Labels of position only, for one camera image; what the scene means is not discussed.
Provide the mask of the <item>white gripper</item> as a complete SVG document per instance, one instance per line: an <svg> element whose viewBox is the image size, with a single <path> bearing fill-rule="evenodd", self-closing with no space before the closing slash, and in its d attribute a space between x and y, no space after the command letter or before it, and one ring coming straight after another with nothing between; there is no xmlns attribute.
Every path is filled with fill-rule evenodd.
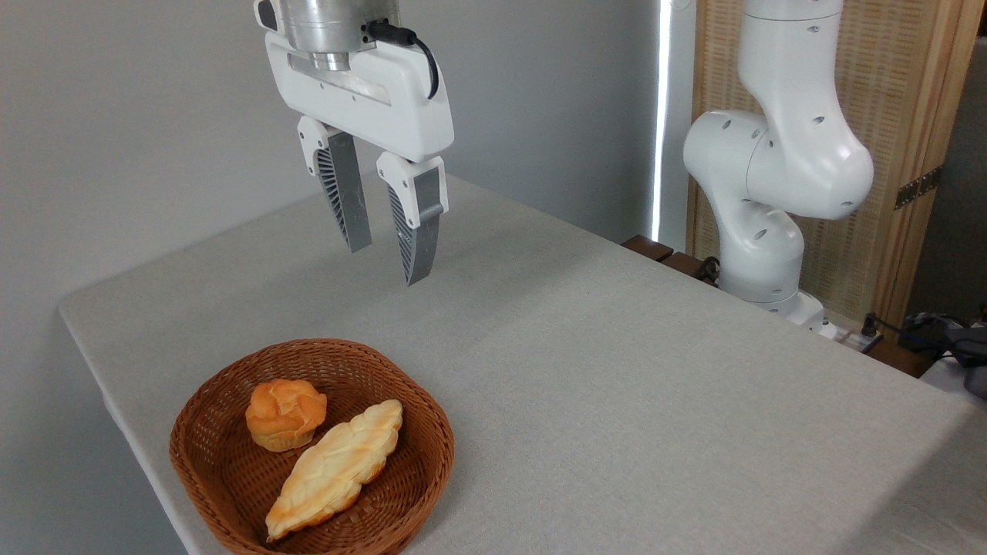
<svg viewBox="0 0 987 555"><path fill-rule="evenodd" d="M455 138L444 85L429 98L427 58L380 42L350 54L348 71L330 71L314 66L285 36L267 32L265 45L279 94L304 115L297 133L305 164L323 187L346 246L355 253L372 243L357 137L390 151L378 158L377 171L388 186L406 284L423 280L433 268L440 217L449 210L437 155Z"/></svg>

